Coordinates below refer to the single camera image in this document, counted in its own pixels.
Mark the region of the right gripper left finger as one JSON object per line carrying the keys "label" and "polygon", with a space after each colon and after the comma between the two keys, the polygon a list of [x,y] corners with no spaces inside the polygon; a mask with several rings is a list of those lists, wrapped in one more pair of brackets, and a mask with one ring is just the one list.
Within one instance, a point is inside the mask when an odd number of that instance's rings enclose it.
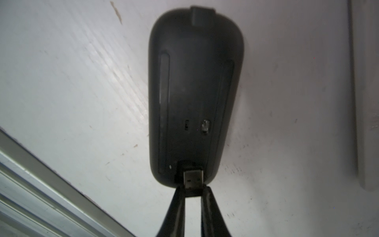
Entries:
{"label": "right gripper left finger", "polygon": [[184,237],[185,199],[184,187],[178,186],[156,237]]}

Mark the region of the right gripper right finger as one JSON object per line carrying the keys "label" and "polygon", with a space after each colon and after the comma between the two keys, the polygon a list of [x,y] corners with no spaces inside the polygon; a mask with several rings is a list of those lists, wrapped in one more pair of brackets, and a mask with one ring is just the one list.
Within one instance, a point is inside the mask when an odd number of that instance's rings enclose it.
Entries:
{"label": "right gripper right finger", "polygon": [[231,237],[210,187],[204,186],[201,196],[201,236]]}

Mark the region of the small black usb receiver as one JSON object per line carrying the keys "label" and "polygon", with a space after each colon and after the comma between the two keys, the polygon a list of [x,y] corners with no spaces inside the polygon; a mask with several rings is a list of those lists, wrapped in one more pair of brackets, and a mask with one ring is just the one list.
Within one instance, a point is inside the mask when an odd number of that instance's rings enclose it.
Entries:
{"label": "small black usb receiver", "polygon": [[186,197],[199,197],[203,192],[203,171],[198,170],[186,170],[183,173],[184,189]]}

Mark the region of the black wireless mouse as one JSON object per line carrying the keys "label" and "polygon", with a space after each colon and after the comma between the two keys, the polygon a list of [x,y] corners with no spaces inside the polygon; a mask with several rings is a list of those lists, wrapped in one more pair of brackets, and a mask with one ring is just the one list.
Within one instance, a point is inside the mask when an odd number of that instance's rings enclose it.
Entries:
{"label": "black wireless mouse", "polygon": [[239,27],[212,8],[178,8],[154,24],[148,52],[150,164],[168,187],[186,170],[217,174],[244,59]]}

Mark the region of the silver open laptop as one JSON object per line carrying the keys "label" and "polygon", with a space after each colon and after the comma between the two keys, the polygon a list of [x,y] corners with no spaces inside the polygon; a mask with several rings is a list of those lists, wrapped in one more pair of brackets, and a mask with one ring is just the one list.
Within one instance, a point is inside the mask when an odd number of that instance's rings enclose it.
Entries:
{"label": "silver open laptop", "polygon": [[358,177],[379,188],[379,2],[351,1]]}

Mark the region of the aluminium mounting rails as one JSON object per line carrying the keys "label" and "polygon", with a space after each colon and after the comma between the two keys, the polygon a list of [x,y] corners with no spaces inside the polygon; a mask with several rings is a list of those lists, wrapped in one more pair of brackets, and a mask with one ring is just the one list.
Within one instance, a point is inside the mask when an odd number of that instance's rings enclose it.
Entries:
{"label": "aluminium mounting rails", "polygon": [[5,132],[1,132],[2,237],[131,237]]}

